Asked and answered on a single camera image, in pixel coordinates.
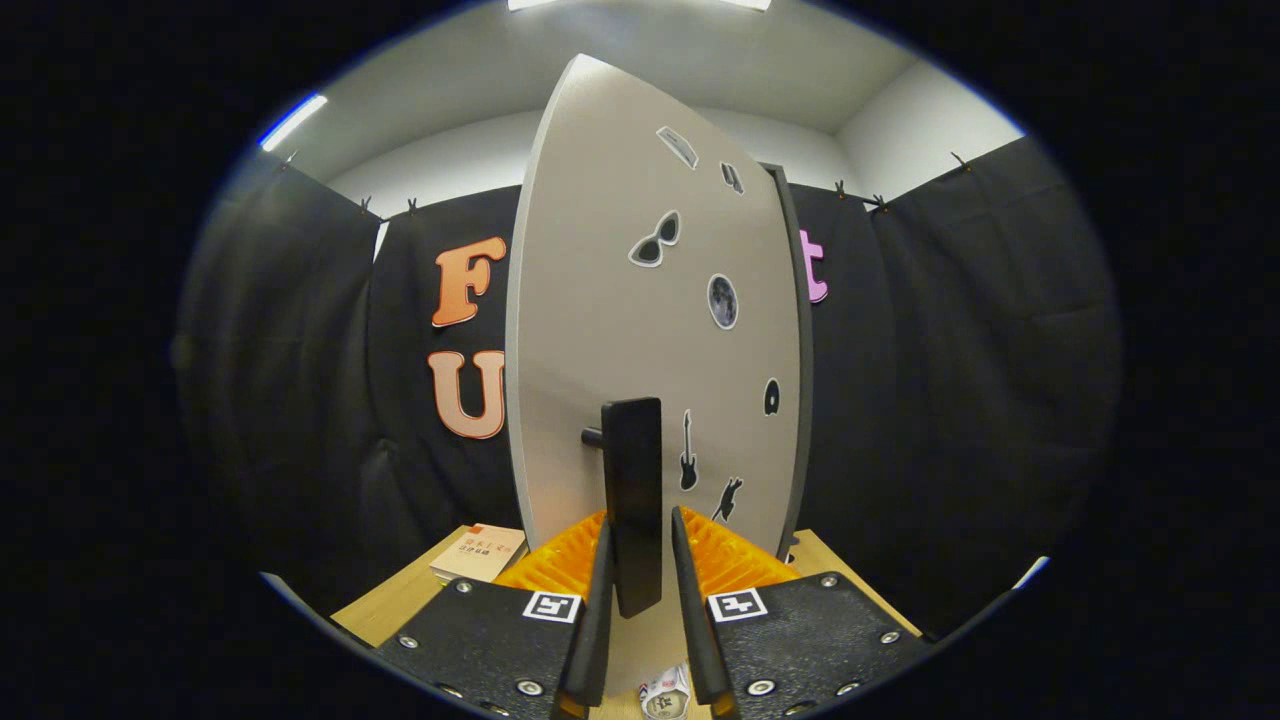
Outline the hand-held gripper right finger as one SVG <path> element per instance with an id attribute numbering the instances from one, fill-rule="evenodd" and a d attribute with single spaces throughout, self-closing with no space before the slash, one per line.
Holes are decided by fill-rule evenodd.
<path id="1" fill-rule="evenodd" d="M 819 719 L 931 652 L 849 574 L 797 574 L 691 509 L 671 528 L 692 688 L 713 719 Z"/>

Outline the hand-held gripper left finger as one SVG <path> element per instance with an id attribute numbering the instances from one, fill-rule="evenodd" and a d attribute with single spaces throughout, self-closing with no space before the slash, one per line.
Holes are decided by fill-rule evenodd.
<path id="1" fill-rule="evenodd" d="M 612 529 L 584 518 L 492 582 L 449 582 L 378 657 L 483 719 L 585 719 L 603 698 Z"/>

